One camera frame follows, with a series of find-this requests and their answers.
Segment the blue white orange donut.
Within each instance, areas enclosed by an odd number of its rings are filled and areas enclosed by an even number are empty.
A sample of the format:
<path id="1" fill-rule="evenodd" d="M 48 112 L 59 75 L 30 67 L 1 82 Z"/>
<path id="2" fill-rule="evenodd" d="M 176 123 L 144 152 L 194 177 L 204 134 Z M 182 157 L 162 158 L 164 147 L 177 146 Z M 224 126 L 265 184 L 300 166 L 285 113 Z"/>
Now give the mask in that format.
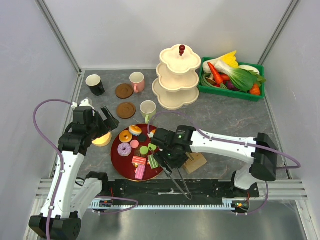
<path id="1" fill-rule="evenodd" d="M 137 125 L 130 125 L 128 130 L 133 136 L 139 136 L 142 134 L 142 129 Z"/>

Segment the purple sprinkled donut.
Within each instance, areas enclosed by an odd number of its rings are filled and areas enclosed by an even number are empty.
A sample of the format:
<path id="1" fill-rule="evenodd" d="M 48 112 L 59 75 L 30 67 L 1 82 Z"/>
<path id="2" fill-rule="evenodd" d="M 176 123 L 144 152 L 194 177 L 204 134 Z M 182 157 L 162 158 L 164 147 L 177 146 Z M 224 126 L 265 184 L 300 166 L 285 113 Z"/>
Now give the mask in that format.
<path id="1" fill-rule="evenodd" d="M 118 145 L 117 152 L 121 157 L 127 157 L 132 152 L 132 147 L 129 143 L 123 142 Z"/>

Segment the metal serving tongs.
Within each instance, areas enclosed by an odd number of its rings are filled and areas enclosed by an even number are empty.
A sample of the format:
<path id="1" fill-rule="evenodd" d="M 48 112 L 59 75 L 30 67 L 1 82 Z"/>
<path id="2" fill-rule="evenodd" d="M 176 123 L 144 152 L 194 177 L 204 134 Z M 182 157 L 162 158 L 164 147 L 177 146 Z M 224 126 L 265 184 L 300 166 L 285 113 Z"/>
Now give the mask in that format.
<path id="1" fill-rule="evenodd" d="M 176 188 L 188 199 L 192 199 L 192 194 L 186 184 L 186 181 L 184 180 L 180 167 L 182 166 L 182 162 L 179 160 L 177 156 L 175 156 L 172 153 L 166 152 L 166 151 L 158 151 L 153 154 L 154 159 L 157 161 L 157 163 L 160 165 L 160 167 L 163 169 L 165 175 L 174 183 Z M 178 175 L 180 177 L 180 180 L 177 181 L 172 176 L 173 171 L 177 170 Z"/>

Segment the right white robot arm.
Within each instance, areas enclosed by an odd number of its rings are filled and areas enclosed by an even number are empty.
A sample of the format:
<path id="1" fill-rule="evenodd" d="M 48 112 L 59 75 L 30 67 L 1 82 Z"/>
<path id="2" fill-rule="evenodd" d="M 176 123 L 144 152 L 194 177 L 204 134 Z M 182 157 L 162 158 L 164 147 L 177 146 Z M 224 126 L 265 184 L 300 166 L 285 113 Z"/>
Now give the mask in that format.
<path id="1" fill-rule="evenodd" d="M 176 131 L 158 128 L 150 138 L 159 148 L 155 160 L 170 175 L 188 160 L 191 153 L 213 154 L 233 158 L 245 163 L 236 171 L 229 191 L 235 197 L 242 196 L 258 180 L 274 182 L 278 164 L 277 148 L 264 133 L 257 137 L 232 137 L 180 125 Z"/>

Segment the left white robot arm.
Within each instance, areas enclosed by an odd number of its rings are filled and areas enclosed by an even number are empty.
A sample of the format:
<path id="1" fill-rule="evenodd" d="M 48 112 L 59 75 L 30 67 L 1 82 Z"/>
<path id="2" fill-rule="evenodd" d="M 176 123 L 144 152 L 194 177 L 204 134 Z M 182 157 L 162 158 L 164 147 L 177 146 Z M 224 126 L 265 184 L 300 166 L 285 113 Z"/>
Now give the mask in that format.
<path id="1" fill-rule="evenodd" d="M 91 171 L 83 186 L 74 194 L 76 178 L 93 140 L 101 138 L 119 126 L 104 106 L 99 111 L 92 100 L 71 103 L 72 122 L 59 138 L 55 175 L 39 215 L 33 215 L 29 227 L 42 239 L 75 240 L 82 226 L 82 218 L 96 196 L 106 196 L 110 191 L 108 175 Z"/>

